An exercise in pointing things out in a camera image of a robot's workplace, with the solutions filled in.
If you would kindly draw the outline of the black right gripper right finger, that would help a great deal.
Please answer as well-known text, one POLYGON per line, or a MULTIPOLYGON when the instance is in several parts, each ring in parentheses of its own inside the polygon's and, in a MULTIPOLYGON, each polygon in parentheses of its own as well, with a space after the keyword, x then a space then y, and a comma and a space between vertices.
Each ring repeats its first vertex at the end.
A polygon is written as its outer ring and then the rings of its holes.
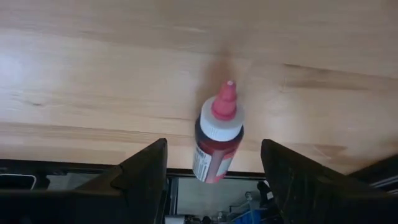
POLYGON ((398 224, 398 195, 336 172, 273 140, 261 161, 286 224, 398 224))

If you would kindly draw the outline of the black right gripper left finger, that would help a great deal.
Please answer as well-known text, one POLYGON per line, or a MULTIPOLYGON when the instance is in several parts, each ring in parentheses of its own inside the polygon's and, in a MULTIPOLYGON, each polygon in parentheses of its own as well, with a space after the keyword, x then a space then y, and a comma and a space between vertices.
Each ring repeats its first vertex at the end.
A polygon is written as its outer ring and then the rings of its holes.
POLYGON ((167 140, 68 190, 0 189, 0 224, 162 224, 167 140))

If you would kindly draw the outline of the large red food coloring bottle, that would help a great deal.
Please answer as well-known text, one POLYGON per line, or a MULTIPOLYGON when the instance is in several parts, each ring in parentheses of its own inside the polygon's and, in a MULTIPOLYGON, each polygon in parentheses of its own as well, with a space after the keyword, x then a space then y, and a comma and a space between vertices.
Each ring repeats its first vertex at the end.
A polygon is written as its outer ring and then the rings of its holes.
POLYGON ((214 184, 224 178, 243 139, 243 123, 236 84, 228 80, 204 102, 195 121, 192 171, 198 180, 214 184))

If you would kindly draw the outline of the blue plastic object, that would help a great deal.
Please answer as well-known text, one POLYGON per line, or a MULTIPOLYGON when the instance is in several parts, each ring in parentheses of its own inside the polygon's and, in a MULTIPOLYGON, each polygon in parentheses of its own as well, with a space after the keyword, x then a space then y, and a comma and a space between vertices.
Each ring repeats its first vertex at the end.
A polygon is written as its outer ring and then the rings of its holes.
POLYGON ((245 210, 231 218, 232 224, 264 224, 262 221, 263 211, 260 209, 245 210))

